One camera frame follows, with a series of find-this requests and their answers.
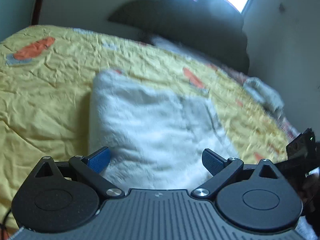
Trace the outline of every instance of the metal screw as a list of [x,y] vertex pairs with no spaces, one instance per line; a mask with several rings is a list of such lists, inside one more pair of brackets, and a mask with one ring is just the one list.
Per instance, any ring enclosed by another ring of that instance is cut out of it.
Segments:
[[199,197],[205,197],[207,195],[209,195],[209,190],[205,189],[205,188],[196,188],[193,193]]
[[106,191],[106,194],[110,197],[118,197],[122,193],[122,190],[119,188],[110,188]]

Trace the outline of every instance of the gray wall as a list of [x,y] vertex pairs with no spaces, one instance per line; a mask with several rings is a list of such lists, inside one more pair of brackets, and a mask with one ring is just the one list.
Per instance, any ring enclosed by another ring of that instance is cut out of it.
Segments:
[[78,27],[136,40],[137,29],[107,21],[107,17],[126,1],[129,0],[44,0],[39,23]]
[[320,0],[254,0],[244,30],[249,75],[280,92],[300,132],[312,127],[320,137]]
[[0,41],[31,23],[35,0],[0,0]]

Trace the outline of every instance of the black cable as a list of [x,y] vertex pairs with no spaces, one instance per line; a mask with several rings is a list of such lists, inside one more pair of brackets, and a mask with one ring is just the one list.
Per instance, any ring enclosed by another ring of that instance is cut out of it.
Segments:
[[7,220],[8,220],[10,213],[11,213],[11,208],[9,208],[9,210],[7,211],[7,213],[5,214],[5,216],[2,220],[1,240],[4,240],[4,231],[7,231],[5,224],[7,223]]

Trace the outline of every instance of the fuzzy white fabric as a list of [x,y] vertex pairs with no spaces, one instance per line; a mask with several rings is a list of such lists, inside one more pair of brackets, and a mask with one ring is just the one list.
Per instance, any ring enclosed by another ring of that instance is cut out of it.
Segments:
[[205,148],[238,157],[209,99],[154,90],[113,70],[93,80],[89,126],[89,153],[111,149],[101,175],[125,192],[193,190],[212,177]]

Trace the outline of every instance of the yellow bedsheet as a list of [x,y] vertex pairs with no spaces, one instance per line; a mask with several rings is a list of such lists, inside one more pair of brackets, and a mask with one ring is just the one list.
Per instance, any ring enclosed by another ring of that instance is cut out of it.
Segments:
[[[0,217],[42,156],[66,161],[88,154],[92,79],[103,68],[156,89],[211,98],[245,163],[286,158],[285,134],[221,70],[114,36],[31,26],[0,43]],[[13,218],[8,226],[17,227]]]

